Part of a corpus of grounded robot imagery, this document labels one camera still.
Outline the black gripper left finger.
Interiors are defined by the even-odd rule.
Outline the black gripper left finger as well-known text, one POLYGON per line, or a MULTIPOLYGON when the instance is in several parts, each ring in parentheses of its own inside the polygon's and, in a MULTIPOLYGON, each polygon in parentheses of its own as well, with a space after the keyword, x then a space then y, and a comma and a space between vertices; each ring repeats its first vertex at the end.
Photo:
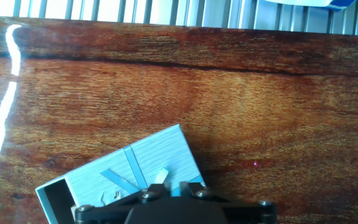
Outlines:
POLYGON ((130 211, 138 205, 170 197, 171 190, 164 184, 152 184, 103 207, 82 205, 75 210, 75 224, 124 223, 130 211))

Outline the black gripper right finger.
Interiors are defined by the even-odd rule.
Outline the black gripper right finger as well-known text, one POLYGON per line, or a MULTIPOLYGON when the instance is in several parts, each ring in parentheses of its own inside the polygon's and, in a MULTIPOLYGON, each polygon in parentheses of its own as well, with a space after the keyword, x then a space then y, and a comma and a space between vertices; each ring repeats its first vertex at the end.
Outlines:
POLYGON ((277 223, 277 206, 270 200, 243 201, 204 187, 199 182, 180 182, 179 189, 181 197, 204 202, 206 205, 201 207, 213 215, 217 213, 206 206, 213 205, 218 208, 218 215, 224 217, 228 223, 277 223))

